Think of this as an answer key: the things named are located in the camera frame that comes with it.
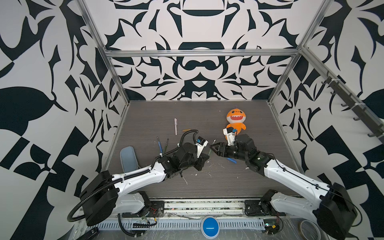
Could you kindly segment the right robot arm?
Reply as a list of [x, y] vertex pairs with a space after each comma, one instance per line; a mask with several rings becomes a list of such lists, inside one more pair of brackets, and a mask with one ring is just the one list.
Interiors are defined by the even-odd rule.
[[210, 148], [217, 156], [244, 161], [251, 171], [299, 194], [292, 197], [268, 190], [259, 206], [252, 209], [254, 215], [294, 215], [317, 224], [336, 240], [344, 240], [349, 234], [360, 211], [344, 186], [329, 185], [287, 167], [273, 154], [257, 150], [248, 135], [228, 137], [227, 142], [213, 144]]

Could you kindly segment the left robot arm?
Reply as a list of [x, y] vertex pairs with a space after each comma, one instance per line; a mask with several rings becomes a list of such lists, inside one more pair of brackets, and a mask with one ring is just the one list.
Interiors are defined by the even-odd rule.
[[201, 171], [209, 156], [203, 152], [208, 142], [185, 143], [156, 160], [152, 165], [123, 174], [101, 172], [81, 193], [81, 201], [69, 212], [68, 222], [86, 220], [97, 225], [110, 215], [137, 214], [148, 208], [150, 201], [135, 191], [171, 179], [190, 167]]

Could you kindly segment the blue pen cap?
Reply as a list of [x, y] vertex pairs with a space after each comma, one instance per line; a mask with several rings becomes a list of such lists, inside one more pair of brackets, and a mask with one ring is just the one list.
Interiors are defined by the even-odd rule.
[[230, 162], [232, 162], [232, 163], [234, 163], [234, 164], [237, 164], [237, 161], [236, 161], [236, 160], [234, 160], [234, 159], [231, 159], [231, 158], [227, 158], [227, 160], [228, 160], [228, 161], [230, 161]]

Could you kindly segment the blue pen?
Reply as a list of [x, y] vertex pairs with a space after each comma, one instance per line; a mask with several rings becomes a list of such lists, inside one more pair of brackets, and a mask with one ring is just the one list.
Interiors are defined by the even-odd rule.
[[161, 141], [160, 141], [160, 138], [157, 137], [157, 142], [158, 142], [158, 146], [159, 146], [159, 149], [160, 149], [160, 156], [162, 157], [163, 156], [163, 147], [162, 147], [162, 144], [161, 144]]

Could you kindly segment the orange shark plush toy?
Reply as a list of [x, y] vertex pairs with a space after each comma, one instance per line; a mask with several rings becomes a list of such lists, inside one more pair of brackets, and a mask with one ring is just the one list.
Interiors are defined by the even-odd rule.
[[240, 109], [232, 109], [228, 112], [226, 119], [229, 123], [226, 128], [232, 127], [237, 130], [237, 135], [239, 135], [242, 130], [246, 129], [246, 125], [244, 124], [246, 114], [244, 111]]

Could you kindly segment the blue round button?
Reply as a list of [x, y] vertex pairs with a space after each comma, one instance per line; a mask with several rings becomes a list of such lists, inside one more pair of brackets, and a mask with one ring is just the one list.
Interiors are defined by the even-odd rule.
[[215, 239], [220, 233], [220, 225], [216, 218], [206, 216], [201, 223], [202, 234], [209, 240]]

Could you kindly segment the grey blue pencil case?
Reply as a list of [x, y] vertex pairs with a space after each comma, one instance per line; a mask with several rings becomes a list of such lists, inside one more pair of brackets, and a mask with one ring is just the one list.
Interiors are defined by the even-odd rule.
[[125, 147], [120, 151], [120, 159], [124, 173], [139, 169], [136, 153], [132, 146]]

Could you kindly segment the tape roll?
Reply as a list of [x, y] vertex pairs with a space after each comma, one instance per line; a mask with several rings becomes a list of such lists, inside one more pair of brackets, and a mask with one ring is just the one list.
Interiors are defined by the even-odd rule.
[[303, 240], [321, 240], [322, 235], [319, 228], [309, 220], [301, 221], [298, 230]]

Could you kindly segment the black device bottom left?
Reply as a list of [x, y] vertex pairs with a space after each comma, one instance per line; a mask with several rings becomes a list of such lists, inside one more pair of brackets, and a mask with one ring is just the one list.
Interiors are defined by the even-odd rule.
[[99, 234], [99, 232], [100, 231], [98, 227], [92, 228], [76, 240], [93, 240]]

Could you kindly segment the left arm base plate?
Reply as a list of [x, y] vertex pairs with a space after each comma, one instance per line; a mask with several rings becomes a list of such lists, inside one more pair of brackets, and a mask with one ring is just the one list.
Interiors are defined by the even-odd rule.
[[123, 213], [122, 217], [123, 218], [160, 217], [164, 213], [164, 208], [165, 208], [164, 201], [152, 201], [150, 206], [145, 206], [137, 214]]

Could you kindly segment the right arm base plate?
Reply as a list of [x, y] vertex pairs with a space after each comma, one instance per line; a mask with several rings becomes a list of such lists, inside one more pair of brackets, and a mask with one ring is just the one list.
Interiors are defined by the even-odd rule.
[[261, 200], [246, 200], [245, 202], [245, 215], [248, 217], [259, 216], [286, 216], [285, 213], [276, 211], [272, 205], [267, 201]]

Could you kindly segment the black hook rail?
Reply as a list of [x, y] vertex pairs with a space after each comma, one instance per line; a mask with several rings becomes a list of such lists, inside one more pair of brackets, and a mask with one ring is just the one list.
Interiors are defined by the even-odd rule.
[[326, 76], [322, 85], [330, 87], [331, 95], [338, 96], [343, 101], [341, 106], [355, 114], [354, 121], [364, 123], [371, 131], [368, 134], [369, 138], [377, 138], [383, 144], [384, 122], [340, 78], [334, 76], [330, 71], [327, 71]]

